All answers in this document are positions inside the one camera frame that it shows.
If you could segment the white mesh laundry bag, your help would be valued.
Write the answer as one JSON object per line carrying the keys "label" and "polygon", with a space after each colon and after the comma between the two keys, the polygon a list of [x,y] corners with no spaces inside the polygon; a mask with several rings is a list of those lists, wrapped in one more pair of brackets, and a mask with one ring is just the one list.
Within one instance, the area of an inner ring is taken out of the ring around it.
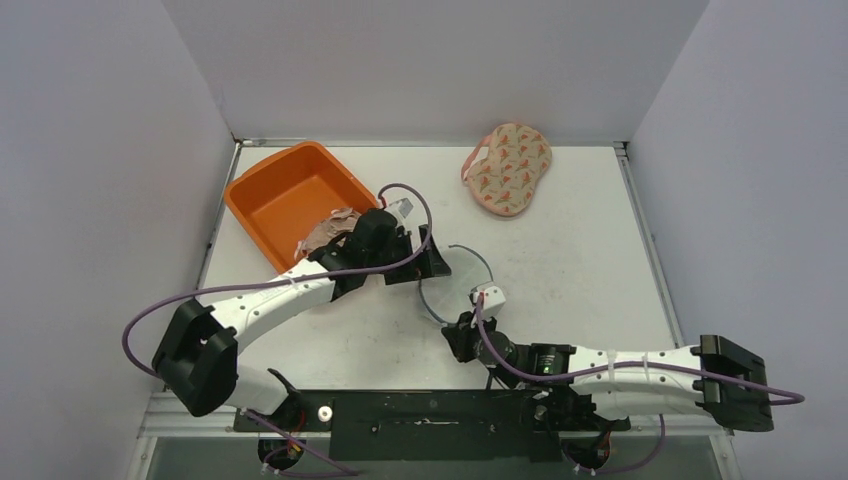
{"label": "white mesh laundry bag", "polygon": [[424,315],[438,327],[454,325],[471,308],[468,296],[480,285],[494,281],[489,262],[476,250],[451,244],[443,252],[451,274],[420,280],[417,295]]}

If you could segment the orange plastic tub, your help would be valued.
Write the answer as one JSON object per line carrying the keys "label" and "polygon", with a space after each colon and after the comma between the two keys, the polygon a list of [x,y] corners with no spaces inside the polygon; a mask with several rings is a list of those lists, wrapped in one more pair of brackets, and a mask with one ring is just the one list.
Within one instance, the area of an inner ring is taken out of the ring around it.
{"label": "orange plastic tub", "polygon": [[275,153],[237,176],[224,201],[274,269],[297,261],[300,241],[335,210],[364,213],[377,200],[323,145],[306,141]]}

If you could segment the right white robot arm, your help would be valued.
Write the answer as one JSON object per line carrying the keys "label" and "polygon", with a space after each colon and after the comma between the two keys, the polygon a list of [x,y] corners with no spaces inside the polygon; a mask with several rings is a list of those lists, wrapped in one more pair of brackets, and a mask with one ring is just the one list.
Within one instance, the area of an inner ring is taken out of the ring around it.
{"label": "right white robot arm", "polygon": [[473,312],[441,334],[460,363],[477,361],[510,389],[544,393],[580,429],[632,416],[706,416],[726,429],[773,430],[764,360],[718,335],[672,350],[624,352],[512,342]]}

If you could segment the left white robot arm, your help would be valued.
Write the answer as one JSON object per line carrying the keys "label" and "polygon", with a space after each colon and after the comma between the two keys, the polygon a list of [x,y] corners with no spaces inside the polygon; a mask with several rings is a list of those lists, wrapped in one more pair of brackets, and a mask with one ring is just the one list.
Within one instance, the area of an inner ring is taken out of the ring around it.
{"label": "left white robot arm", "polygon": [[240,365],[240,354],[285,321],[362,287],[372,274],[387,285],[450,275],[429,226],[418,231],[414,249],[396,214],[370,209],[351,231],[269,282],[210,305],[188,299],[172,316],[153,370],[194,417],[231,406],[259,413],[273,430],[290,428],[298,417],[297,389],[274,369]]}

